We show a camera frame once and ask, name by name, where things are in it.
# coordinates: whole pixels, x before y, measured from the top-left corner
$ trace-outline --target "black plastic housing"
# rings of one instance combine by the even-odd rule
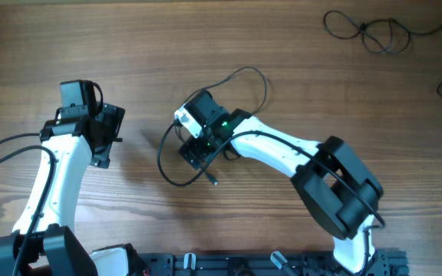
[[[208,90],[201,90],[192,100],[185,103],[184,108],[203,128],[216,127],[229,116],[228,110],[218,105]]]
[[[369,172],[351,147],[340,138],[331,136],[318,145],[315,158],[350,185],[373,209],[383,196],[381,184]],[[328,187],[324,181],[327,172],[310,160],[298,166],[291,182],[299,196],[324,230],[336,238],[354,238],[359,225],[370,214],[369,210],[339,181]]]
[[[186,143],[180,147],[179,154],[194,169],[200,168],[202,166],[201,162],[206,162],[206,160],[233,135],[234,129],[240,125],[244,119],[248,119],[251,116],[252,114],[250,112],[237,109],[229,114],[228,117],[223,118],[223,122],[226,122],[224,126],[222,122],[209,126],[206,125],[203,129],[203,135],[199,138],[190,136]],[[238,154],[231,144],[226,147],[226,150],[232,154]]]
[[[195,269],[184,268],[185,255],[140,254],[151,267],[150,276],[287,276],[270,255],[196,256]],[[298,276],[352,276],[335,262],[332,251],[306,251],[284,254],[288,267]],[[407,255],[403,251],[378,249],[368,263],[368,276],[408,276]]]
[[[62,107],[86,106],[91,117],[98,115],[93,81],[70,80],[61,83]]]

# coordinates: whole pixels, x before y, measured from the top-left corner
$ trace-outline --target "wooden table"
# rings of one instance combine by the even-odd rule
[[[98,82],[126,117],[109,169],[89,167],[76,210],[76,236],[91,251],[131,242],[139,252],[330,250],[332,238],[309,215],[289,180],[255,160],[209,168],[186,188],[166,183],[156,152],[173,112],[198,87],[253,65],[270,79],[259,118],[307,140],[339,136],[377,176],[388,226],[378,247],[407,251],[412,275],[442,275],[442,31],[415,37],[398,56],[340,41],[322,16],[340,9],[356,21],[395,17],[427,30],[442,1],[172,2],[0,7],[0,139],[38,132],[60,107],[59,83]],[[336,28],[346,29],[342,21]],[[245,72],[212,90],[228,110],[254,109],[262,83]],[[1,146],[0,157],[28,138]],[[165,170],[194,171],[176,154]],[[0,165],[0,236],[19,218],[40,153]]]

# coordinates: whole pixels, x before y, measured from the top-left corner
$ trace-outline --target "black metal base plate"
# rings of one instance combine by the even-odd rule
[[[197,255],[196,269],[192,271],[183,269],[183,255],[140,254],[140,257],[150,267],[149,276],[287,276],[270,261],[270,255]],[[350,275],[334,261],[331,251],[284,257],[299,276]],[[377,250],[366,275],[408,276],[405,252]]]

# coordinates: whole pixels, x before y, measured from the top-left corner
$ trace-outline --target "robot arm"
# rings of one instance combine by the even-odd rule
[[[371,236],[364,233],[374,216],[339,181],[328,187],[325,183],[328,172],[319,165],[324,164],[334,173],[340,170],[341,178],[355,194],[377,209],[383,189],[344,141],[333,136],[324,143],[295,138],[266,126],[245,111],[228,113],[217,105],[207,90],[200,91],[185,103],[175,113],[175,118],[192,134],[180,148],[180,154],[195,169],[231,139],[228,150],[232,153],[257,159],[291,178],[313,218],[334,237],[334,258],[344,268],[357,273],[363,268],[366,252],[368,258],[374,254]],[[312,158],[268,136],[242,135],[254,130],[277,136]]]
[[[95,98],[94,87],[100,91],[100,102]],[[116,272],[114,275],[126,275],[127,266],[102,265],[104,258],[123,258],[125,248],[105,250],[92,258],[73,234],[84,172],[88,165],[105,169],[109,166],[109,152],[112,143],[119,140],[125,110],[103,103],[100,87],[89,80],[62,83],[61,99],[62,107],[55,119],[47,121],[39,135],[46,150],[30,199],[12,234],[0,238],[0,275],[33,275],[42,271],[41,274],[53,275],[97,275],[100,270],[110,274],[110,268]],[[34,214],[38,213],[35,224]],[[28,264],[43,254],[49,266],[31,269]]]

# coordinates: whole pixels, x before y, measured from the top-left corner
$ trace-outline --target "wood grain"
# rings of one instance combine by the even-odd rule
[[[412,275],[442,274],[442,99],[435,94],[442,31],[414,38],[398,56],[373,55],[358,39],[324,31],[329,9],[427,30],[440,22],[442,1],[1,6],[0,139],[39,131],[60,106],[61,81],[93,80],[106,102],[127,112],[110,168],[88,168],[81,186],[75,232],[88,251],[126,242],[139,252],[331,249],[287,178],[261,163],[215,161],[217,187],[200,179],[179,189],[158,173],[159,140],[183,99],[256,66],[271,82],[259,118],[303,139],[334,135],[352,145],[385,190],[388,227],[374,233],[376,245],[407,251]],[[259,77],[249,72],[212,92],[229,110],[262,100]],[[0,157],[37,142],[2,146]],[[178,146],[167,140],[165,170],[188,179],[194,171]],[[0,165],[0,236],[25,206],[39,154]]]

